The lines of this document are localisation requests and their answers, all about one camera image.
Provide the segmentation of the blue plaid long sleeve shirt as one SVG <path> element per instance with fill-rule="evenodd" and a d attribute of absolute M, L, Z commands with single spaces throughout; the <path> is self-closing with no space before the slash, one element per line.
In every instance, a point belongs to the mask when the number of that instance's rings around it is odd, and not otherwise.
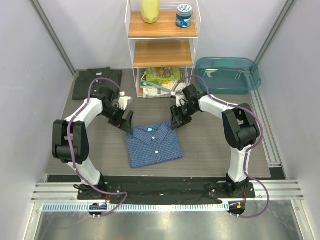
<path fill-rule="evenodd" d="M 133 169 L 181 159 L 183 151 L 171 122 L 137 126 L 125 136 L 130 167 Z"/>

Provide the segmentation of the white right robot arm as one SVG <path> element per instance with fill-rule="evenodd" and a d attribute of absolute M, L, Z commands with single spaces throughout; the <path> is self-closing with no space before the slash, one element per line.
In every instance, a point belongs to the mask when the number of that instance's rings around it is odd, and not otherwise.
<path fill-rule="evenodd" d="M 248 165 L 251 150 L 260 136 L 260 129 L 248 104 L 236 105 L 199 92 L 192 84 L 182 93 L 171 92 L 175 105 L 170 108 L 171 128 L 178 129 L 192 121 L 197 112 L 209 113 L 222 120 L 224 137 L 231 148 L 230 167 L 226 174 L 225 190 L 233 198 L 249 187 Z"/>

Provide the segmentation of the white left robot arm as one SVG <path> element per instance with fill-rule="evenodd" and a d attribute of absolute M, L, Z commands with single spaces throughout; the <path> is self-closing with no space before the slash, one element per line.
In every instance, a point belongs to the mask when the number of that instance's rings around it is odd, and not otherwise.
<path fill-rule="evenodd" d="M 96 117 L 104 116 L 108 124 L 131 133 L 134 113 L 126 112 L 126 109 L 132 101 L 132 97 L 123 91 L 115 100 L 114 91 L 105 87 L 99 93 L 89 95 L 72 115 L 53 123 L 52 155 L 71 167 L 81 179 L 81 185 L 76 186 L 80 195 L 100 200 L 108 194 L 102 173 L 89 157 L 88 126 Z"/>

